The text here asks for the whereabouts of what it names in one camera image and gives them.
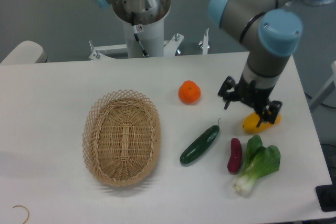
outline bok choy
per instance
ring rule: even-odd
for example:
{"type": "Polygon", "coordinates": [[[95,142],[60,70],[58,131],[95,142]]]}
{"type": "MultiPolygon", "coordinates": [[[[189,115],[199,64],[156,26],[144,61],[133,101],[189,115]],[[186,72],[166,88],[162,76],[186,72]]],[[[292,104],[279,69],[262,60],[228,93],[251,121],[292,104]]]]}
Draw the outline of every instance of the bok choy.
{"type": "Polygon", "coordinates": [[[237,192],[246,195],[253,188],[257,179],[276,172],[280,168],[279,149],[271,145],[265,148],[259,135],[247,142],[245,166],[234,181],[237,192]]]}

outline wire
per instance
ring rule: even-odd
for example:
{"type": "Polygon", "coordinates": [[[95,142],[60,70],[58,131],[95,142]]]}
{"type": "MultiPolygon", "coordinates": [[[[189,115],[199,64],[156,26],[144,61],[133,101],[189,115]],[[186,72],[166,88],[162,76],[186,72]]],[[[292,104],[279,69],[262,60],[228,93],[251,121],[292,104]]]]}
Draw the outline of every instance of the wire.
{"type": "Polygon", "coordinates": [[[141,43],[141,41],[140,41],[140,39],[138,37],[138,32],[137,32],[137,29],[135,27],[135,13],[132,12],[131,15],[132,15],[132,23],[131,23],[131,25],[132,25],[132,27],[134,27],[134,37],[135,37],[135,40],[139,43],[139,46],[140,46],[141,51],[142,51],[142,56],[143,57],[149,57],[149,54],[144,49],[144,47],[143,47],[143,45],[142,45],[142,43],[141,43]]]}
{"type": "MultiPolygon", "coordinates": [[[[310,95],[308,95],[307,93],[304,93],[304,94],[306,95],[306,97],[307,97],[308,99],[312,99],[312,97],[311,97],[310,95]]],[[[326,108],[328,108],[328,109],[336,110],[336,107],[327,105],[327,104],[325,104],[325,103],[321,103],[320,105],[323,106],[323,107],[326,107],[326,108]]]]}
{"type": "Polygon", "coordinates": [[[336,147],[336,145],[334,145],[334,144],[321,144],[321,146],[332,146],[332,147],[336,147]]]}

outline cucumber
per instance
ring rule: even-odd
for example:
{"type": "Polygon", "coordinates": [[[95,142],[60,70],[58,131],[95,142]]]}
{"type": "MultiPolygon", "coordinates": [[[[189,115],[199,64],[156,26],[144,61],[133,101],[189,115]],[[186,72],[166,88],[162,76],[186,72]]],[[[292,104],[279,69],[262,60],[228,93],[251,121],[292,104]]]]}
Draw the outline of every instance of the cucumber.
{"type": "Polygon", "coordinates": [[[213,125],[203,132],[182,154],[181,164],[189,164],[202,156],[219,133],[219,126],[213,125]]]}

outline table surface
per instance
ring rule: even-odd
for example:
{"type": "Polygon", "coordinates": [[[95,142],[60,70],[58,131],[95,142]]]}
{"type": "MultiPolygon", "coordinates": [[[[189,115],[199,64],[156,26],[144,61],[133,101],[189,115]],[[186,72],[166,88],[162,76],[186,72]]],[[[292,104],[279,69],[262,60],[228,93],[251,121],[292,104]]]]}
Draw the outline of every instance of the table surface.
{"type": "Polygon", "coordinates": [[[280,170],[260,179],[248,197],[235,193],[226,168],[230,141],[245,148],[242,120],[253,110],[224,103],[227,76],[239,79],[247,53],[174,58],[60,62],[0,67],[0,223],[271,223],[334,217],[321,211],[315,187],[330,176],[290,58],[270,98],[283,102],[282,122],[260,133],[281,152],[280,170]],[[178,96],[185,80],[202,90],[196,105],[178,96]],[[133,89],[158,109],[159,161],[143,182],[111,188],[85,168],[82,133],[94,103],[133,89]],[[219,123],[213,146],[184,167],[180,154],[219,123]]]}

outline gray floor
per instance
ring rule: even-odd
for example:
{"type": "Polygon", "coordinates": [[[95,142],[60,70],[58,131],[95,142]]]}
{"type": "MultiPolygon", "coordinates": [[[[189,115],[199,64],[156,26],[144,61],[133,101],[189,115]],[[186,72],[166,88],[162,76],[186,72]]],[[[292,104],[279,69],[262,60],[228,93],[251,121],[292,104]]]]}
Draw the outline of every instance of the gray floor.
{"type": "MultiPolygon", "coordinates": [[[[206,28],[210,53],[246,51],[208,20],[209,0],[171,1],[165,39],[183,34],[183,54],[201,53],[197,44],[206,28]]],[[[285,9],[304,24],[294,59],[304,91],[313,96],[332,75],[330,65],[336,60],[336,3],[312,7],[295,0],[285,9]]],[[[92,0],[0,0],[0,62],[24,40],[39,43],[52,62],[88,60],[89,40],[95,46],[124,44],[120,31],[112,8],[100,9],[92,0]]],[[[325,103],[336,106],[335,91],[325,103]]],[[[336,110],[319,106],[312,117],[320,142],[336,144],[336,110]]]]}

